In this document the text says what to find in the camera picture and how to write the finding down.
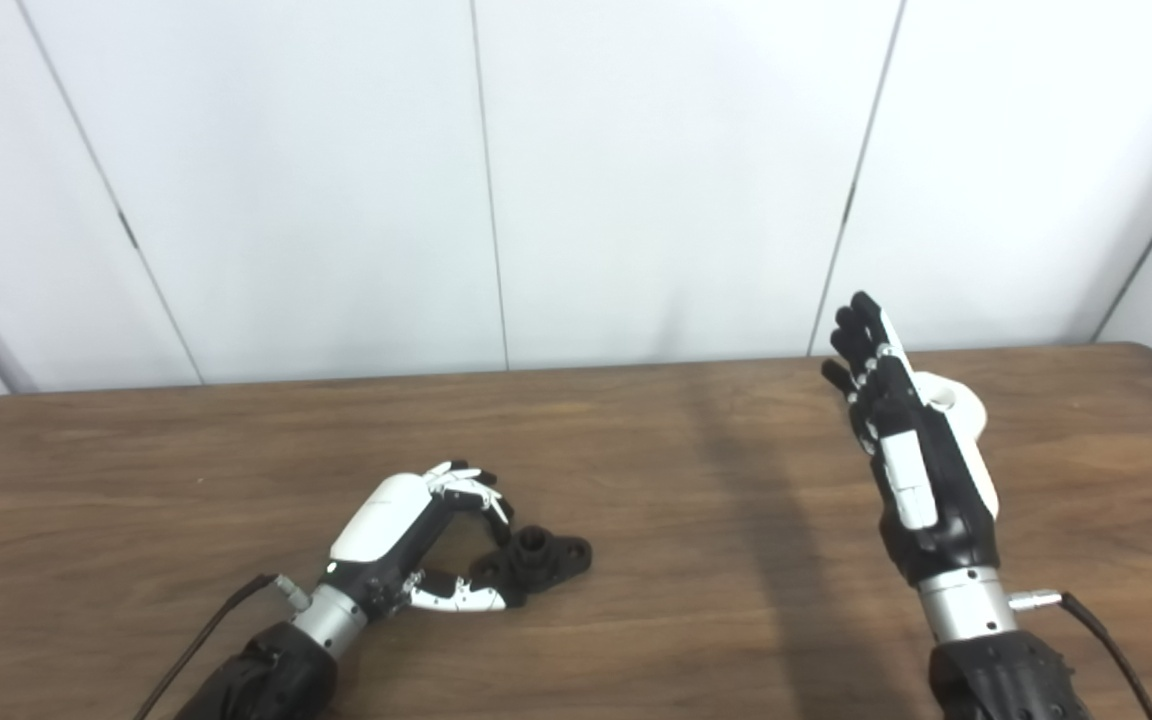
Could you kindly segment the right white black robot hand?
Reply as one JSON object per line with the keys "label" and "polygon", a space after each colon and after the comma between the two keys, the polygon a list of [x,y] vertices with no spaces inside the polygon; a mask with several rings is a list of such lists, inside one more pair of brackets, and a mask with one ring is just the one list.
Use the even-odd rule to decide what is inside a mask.
{"label": "right white black robot hand", "polygon": [[823,377],[844,397],[881,497],[879,537],[909,585],[1000,568],[995,482],[979,448],[986,406],[964,382],[914,369],[890,314],[856,291],[835,314]]}

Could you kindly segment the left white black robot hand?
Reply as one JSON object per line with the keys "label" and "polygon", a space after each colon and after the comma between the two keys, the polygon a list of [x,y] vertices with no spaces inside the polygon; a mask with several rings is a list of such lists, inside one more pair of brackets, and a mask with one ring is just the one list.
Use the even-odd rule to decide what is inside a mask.
{"label": "left white black robot hand", "polygon": [[494,612],[524,606],[526,597],[518,591],[422,568],[460,511],[483,516],[497,547],[506,546],[513,509],[495,484],[494,473],[463,460],[388,477],[333,541],[320,582],[343,593],[371,623],[407,607]]}

